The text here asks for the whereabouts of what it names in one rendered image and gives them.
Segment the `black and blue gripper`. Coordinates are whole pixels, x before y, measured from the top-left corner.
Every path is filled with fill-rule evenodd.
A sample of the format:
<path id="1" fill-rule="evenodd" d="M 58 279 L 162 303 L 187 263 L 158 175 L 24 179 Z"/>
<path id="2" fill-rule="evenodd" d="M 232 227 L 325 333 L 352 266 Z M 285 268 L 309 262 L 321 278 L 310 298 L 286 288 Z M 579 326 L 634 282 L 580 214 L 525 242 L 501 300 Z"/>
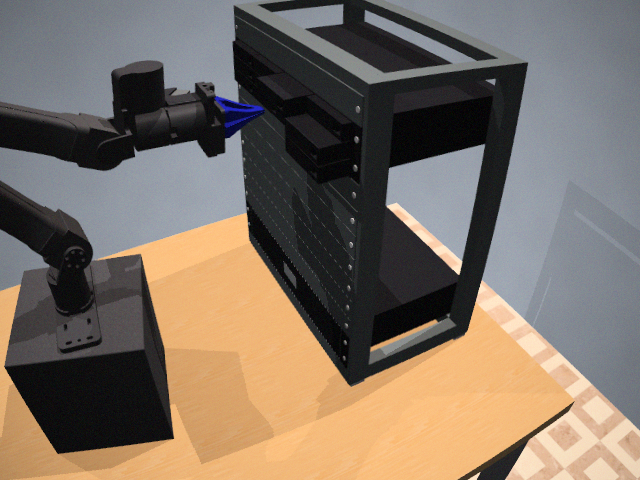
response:
<path id="1" fill-rule="evenodd" d="M 170 134 L 170 143 L 197 140 L 208 158 L 225 153 L 225 139 L 265 113 L 261 106 L 240 104 L 216 96 L 212 82 L 195 83 L 195 93 L 200 102 L 164 107 L 170 128 L 176 127 L 176 133 Z M 225 108 L 228 106 L 232 108 Z"/>

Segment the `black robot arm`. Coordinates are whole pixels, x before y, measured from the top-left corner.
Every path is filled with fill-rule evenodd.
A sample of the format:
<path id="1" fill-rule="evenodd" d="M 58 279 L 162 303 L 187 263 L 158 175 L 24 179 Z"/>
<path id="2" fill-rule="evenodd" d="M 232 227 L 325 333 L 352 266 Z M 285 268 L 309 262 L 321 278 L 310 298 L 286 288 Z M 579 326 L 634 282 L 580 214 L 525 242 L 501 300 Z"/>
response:
<path id="1" fill-rule="evenodd" d="M 164 89 L 159 61 L 128 64 L 114 69 L 111 78 L 114 117 L 106 119 L 0 102 L 0 147 L 107 171 L 134 158 L 134 147 L 139 152 L 169 146 L 176 127 L 170 128 L 164 107 L 201 101 L 190 90 Z M 93 249 L 79 222 L 60 209 L 54 212 L 39 205 L 0 180 L 0 229 L 50 266 L 46 279 L 54 297 L 60 351 L 101 344 L 90 266 Z"/>

